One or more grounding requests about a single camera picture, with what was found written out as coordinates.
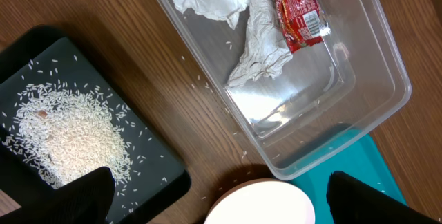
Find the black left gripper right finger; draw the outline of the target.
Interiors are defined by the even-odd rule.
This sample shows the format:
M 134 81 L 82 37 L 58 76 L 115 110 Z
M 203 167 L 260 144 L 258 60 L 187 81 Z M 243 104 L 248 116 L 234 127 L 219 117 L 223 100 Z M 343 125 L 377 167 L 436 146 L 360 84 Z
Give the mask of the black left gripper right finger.
M 326 197 L 335 224 L 438 223 L 343 171 L 330 175 Z

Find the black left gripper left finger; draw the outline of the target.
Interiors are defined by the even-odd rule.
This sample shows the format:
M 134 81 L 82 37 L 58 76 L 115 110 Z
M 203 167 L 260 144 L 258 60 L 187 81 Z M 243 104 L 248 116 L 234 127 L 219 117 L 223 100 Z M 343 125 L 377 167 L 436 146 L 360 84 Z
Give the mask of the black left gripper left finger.
M 1 217 L 1 224 L 104 223 L 113 202 L 115 181 L 100 167 L 53 193 Z

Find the large white plate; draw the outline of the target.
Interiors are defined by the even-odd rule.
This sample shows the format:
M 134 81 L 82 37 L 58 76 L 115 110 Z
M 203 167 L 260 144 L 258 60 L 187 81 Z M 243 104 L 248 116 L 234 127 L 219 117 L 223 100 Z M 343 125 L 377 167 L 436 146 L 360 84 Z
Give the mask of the large white plate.
M 291 183 L 255 179 L 223 194 L 212 206 L 204 224 L 314 224 L 313 203 Z

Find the red snack wrapper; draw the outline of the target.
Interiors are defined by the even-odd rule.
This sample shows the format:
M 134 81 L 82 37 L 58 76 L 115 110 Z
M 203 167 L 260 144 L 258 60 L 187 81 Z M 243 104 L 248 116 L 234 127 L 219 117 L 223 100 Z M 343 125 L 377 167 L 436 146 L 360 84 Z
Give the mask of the red snack wrapper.
M 317 0 L 275 0 L 282 35 L 291 53 L 324 41 L 331 33 Z

